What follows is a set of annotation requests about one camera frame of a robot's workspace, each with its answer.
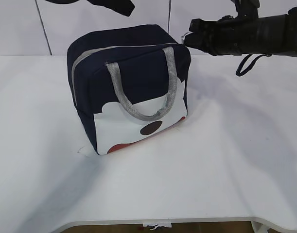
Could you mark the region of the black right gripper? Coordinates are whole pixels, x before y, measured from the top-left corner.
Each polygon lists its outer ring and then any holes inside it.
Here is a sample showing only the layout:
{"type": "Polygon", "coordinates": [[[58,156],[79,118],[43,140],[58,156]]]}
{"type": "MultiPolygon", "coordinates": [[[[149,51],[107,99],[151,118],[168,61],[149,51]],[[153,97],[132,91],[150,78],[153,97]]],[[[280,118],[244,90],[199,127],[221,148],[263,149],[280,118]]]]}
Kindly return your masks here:
{"type": "Polygon", "coordinates": [[[183,44],[214,56],[257,54],[260,53],[257,42],[259,19],[248,16],[224,16],[218,21],[192,19],[189,26],[191,33],[184,37],[183,44]],[[211,29],[212,44],[199,33],[211,29]]]}

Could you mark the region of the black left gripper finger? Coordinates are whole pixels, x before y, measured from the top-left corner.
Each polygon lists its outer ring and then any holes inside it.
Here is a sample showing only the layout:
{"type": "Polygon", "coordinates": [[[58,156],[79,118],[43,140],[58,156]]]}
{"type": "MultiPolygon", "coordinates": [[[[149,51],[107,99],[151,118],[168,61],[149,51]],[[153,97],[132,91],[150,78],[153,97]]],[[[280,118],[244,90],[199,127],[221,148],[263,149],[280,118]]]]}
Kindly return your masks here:
{"type": "Polygon", "coordinates": [[[91,4],[103,6],[123,16],[129,17],[135,6],[130,0],[88,0],[91,4]]]}

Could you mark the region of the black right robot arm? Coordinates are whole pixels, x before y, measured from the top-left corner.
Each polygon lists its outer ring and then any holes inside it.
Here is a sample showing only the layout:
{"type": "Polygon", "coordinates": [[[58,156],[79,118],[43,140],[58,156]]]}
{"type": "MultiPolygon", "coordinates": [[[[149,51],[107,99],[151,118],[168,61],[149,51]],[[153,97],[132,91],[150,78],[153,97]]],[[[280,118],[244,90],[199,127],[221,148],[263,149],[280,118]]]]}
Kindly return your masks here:
{"type": "Polygon", "coordinates": [[[193,19],[183,44],[212,56],[269,54],[297,57],[297,7],[270,17],[193,19]]]}

